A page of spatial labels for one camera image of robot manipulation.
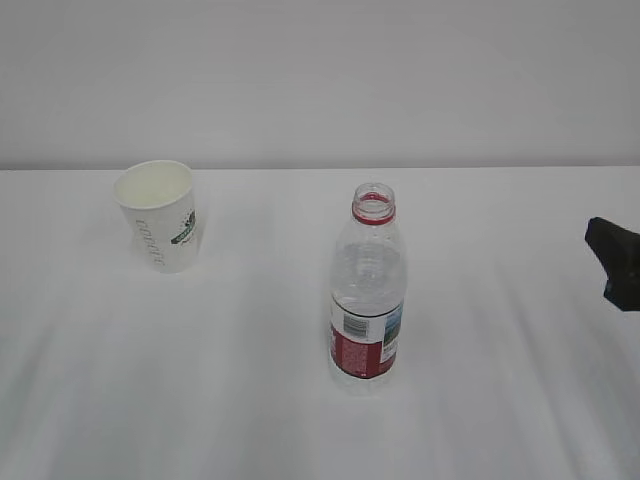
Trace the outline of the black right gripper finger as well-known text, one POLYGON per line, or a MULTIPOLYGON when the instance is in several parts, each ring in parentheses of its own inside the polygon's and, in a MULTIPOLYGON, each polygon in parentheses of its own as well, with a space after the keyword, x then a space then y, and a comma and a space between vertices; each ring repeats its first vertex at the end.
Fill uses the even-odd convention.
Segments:
POLYGON ((603 296, 621 311, 638 311, 639 234, 593 217, 587 225, 585 242, 607 276, 603 296))

